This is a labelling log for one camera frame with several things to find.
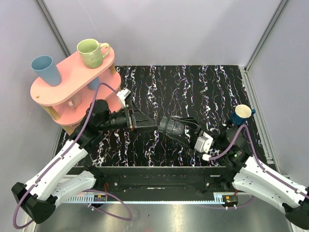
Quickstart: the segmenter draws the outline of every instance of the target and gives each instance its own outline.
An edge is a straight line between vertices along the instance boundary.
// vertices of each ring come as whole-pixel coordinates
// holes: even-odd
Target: white wall
[[[58,130],[30,96],[36,78],[30,63],[43,54],[60,62],[64,55],[33,0],[2,0],[0,22],[0,231],[11,232],[11,187],[47,164]]]
[[[280,169],[309,186],[309,3],[290,1],[249,70]]]
[[[117,65],[245,65],[280,0],[45,0],[71,52],[110,43]]]

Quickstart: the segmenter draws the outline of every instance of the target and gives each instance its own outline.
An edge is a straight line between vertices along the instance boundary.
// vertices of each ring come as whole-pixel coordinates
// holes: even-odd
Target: metallic floor
[[[244,204],[249,196],[240,196]],[[119,204],[106,204],[105,210],[127,217]],[[237,210],[206,209],[200,205],[129,205],[133,222],[121,221],[93,212],[82,204],[62,204],[36,232],[291,232],[284,214],[254,199]]]

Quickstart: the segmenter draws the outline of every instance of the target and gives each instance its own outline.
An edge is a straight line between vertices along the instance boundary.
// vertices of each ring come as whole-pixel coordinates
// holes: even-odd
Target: black marble table
[[[216,135],[223,131],[238,104],[250,106],[238,66],[121,66],[122,88],[132,91],[136,106],[158,123],[163,116],[193,116]],[[249,118],[251,137],[262,161],[265,155],[254,118]],[[68,139],[62,132],[59,151]],[[124,130],[105,134],[95,152],[76,166],[217,166],[206,162],[158,131],[132,135]]]

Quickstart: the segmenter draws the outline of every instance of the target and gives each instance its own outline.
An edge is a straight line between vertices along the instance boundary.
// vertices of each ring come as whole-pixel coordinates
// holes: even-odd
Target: green mug handle
[[[107,54],[110,52],[111,46],[108,43],[101,43],[100,44],[100,48],[104,47],[104,46],[108,46],[108,50],[106,53],[104,53],[102,56],[103,58],[105,58],[107,56]]]

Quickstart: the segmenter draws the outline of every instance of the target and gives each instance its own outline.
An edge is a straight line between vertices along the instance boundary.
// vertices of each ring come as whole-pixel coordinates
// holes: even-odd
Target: shelf tier
[[[114,89],[120,90],[121,77],[119,73],[116,72],[116,74],[112,75],[109,71],[107,71],[102,73],[99,76],[99,79]],[[78,94],[82,95],[82,103],[76,108],[71,108],[67,101],[53,106],[57,113],[60,114],[60,119],[54,120],[56,123],[61,126],[73,126],[83,119],[86,114],[86,110],[90,107],[95,91],[90,90],[87,86],[85,86],[79,91]],[[121,109],[116,93],[104,85],[100,86],[97,99],[106,100],[109,105],[109,109],[112,112],[117,112]]]
[[[105,53],[107,48],[104,46],[101,51]],[[38,77],[31,86],[31,97],[42,106],[59,105],[70,99],[75,93],[86,87],[89,82],[107,70],[113,65],[114,60],[115,53],[111,48],[100,67],[89,69],[84,65],[79,53],[75,52],[57,64],[62,78],[61,84],[52,87]]]

